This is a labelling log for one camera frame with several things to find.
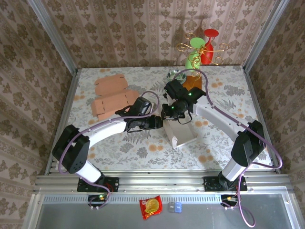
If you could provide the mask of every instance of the white cylinder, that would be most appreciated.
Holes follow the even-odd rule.
[[[234,181],[245,168],[246,167],[241,166],[231,158],[228,164],[224,167],[222,174],[229,181]]]
[[[97,181],[101,176],[101,172],[96,167],[94,167],[89,161],[86,161],[84,167],[81,168],[81,170],[79,170],[78,172],[76,172],[76,174],[92,183]]]

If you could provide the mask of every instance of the gray floor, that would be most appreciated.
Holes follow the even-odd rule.
[[[292,228],[281,195],[247,195],[242,204],[253,213],[255,228]],[[170,213],[164,204],[160,215],[147,220],[138,204],[109,204],[100,210],[90,210],[86,204],[43,204],[37,228],[248,229],[238,209],[225,211],[218,204],[183,204],[182,213]]]

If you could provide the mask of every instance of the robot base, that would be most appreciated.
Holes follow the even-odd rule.
[[[238,179],[233,181],[228,189],[225,189],[219,183],[219,177],[204,177],[204,190],[205,192],[217,192],[217,191],[237,191]],[[240,191],[247,191],[246,179],[242,177],[242,183],[240,185]]]
[[[101,179],[97,180],[95,184],[103,185],[107,187],[111,192],[118,192],[119,191],[119,178],[118,177],[102,177]],[[77,184],[77,191],[78,192],[107,192],[105,189],[101,187],[95,187],[87,184],[82,179],[79,179]]]

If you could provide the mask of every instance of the orange object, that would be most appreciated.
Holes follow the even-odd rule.
[[[161,197],[140,200],[140,208],[144,220],[152,215],[160,214],[163,209]]]
[[[193,87],[202,89],[202,78],[198,76],[186,76],[186,81],[182,84],[187,90],[191,90]]]
[[[138,97],[137,91],[129,89],[100,96],[91,104],[92,114],[98,116],[99,120],[109,118],[117,110],[134,104]]]
[[[95,93],[97,95],[106,95],[119,92],[127,88],[128,84],[123,74],[107,76],[95,81]]]

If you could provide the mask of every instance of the flattened cardboard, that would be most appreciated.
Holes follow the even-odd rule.
[[[106,95],[119,92],[128,86],[123,74],[117,74],[98,79],[95,81],[94,85],[96,85],[95,93],[97,95]]]
[[[129,89],[101,96],[92,102],[92,114],[99,120],[109,118],[115,111],[134,104],[138,97],[137,91]]]

